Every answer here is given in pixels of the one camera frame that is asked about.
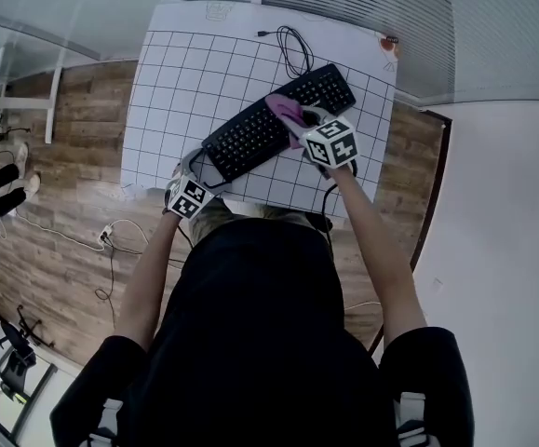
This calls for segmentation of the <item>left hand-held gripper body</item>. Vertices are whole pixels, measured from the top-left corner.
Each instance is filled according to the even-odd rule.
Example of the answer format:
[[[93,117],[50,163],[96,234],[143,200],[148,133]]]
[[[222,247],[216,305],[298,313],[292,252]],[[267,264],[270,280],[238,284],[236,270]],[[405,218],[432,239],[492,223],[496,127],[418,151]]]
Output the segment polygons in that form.
[[[214,198],[208,188],[189,175],[177,175],[169,182],[164,194],[164,212],[172,212],[191,221]]]

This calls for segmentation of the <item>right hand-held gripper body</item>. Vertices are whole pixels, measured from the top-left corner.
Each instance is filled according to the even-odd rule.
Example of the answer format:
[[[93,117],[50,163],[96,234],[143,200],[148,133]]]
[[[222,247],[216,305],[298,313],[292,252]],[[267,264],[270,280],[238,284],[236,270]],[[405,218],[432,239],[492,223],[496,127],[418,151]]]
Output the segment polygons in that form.
[[[349,166],[354,175],[357,174],[357,157],[359,149],[354,126],[343,116],[325,120],[319,126],[306,131],[299,143],[306,157],[315,164],[322,173],[329,169]]]

